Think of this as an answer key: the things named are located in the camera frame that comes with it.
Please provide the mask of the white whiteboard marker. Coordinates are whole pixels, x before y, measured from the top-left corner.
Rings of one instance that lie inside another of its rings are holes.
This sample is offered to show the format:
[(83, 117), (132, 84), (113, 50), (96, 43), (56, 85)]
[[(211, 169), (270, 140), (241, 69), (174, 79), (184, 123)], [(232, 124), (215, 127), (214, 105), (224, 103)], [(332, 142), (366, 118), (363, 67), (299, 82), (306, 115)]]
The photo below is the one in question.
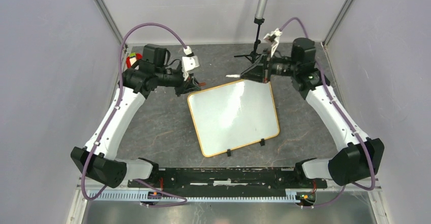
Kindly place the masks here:
[(225, 77), (232, 78), (232, 79), (240, 79), (241, 75), (240, 74), (230, 74), (230, 75), (226, 75)]

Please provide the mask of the yellow framed whiteboard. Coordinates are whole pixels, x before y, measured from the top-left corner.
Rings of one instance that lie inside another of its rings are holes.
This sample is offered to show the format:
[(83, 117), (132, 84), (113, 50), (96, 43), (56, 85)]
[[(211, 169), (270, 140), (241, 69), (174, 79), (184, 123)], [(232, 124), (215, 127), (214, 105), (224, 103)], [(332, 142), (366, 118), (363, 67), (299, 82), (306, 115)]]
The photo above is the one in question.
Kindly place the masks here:
[(194, 92), (187, 102), (205, 157), (259, 143), (280, 133), (270, 83), (238, 80)]

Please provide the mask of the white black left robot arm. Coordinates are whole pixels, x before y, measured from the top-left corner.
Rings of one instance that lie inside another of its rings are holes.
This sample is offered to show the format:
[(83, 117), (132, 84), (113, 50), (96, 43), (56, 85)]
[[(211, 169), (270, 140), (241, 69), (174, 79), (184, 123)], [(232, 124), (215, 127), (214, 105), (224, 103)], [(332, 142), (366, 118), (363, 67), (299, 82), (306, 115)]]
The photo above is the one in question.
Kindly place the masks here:
[(131, 65), (122, 73), (122, 87), (116, 90), (101, 124), (84, 147), (71, 151), (72, 161), (85, 177), (110, 188), (136, 178), (147, 187), (159, 183), (155, 163), (145, 159), (121, 160), (117, 152), (135, 113), (157, 87), (172, 87), (176, 96), (201, 90), (192, 73), (199, 66), (198, 57), (189, 46), (183, 51), (176, 68), (168, 66), (170, 52), (162, 46), (145, 45), (141, 57), (130, 54), (127, 60)]

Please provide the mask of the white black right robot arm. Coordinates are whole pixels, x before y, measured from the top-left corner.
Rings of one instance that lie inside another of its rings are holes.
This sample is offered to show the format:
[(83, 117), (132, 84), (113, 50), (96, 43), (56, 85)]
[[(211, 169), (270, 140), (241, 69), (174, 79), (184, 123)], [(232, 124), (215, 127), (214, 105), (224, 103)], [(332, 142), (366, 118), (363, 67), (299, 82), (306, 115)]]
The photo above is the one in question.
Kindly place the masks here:
[(276, 48), (277, 45), (272, 43), (270, 49), (239, 77), (260, 83), (270, 82), (272, 76), (290, 77), (295, 90), (323, 121), (337, 148), (333, 158), (313, 158), (296, 163), (295, 184), (307, 187), (314, 179), (322, 178), (331, 179), (339, 186), (353, 184), (373, 190), (384, 144), (379, 138), (370, 138), (342, 106), (316, 62), (315, 42), (308, 38), (295, 39), (289, 56), (275, 56)]

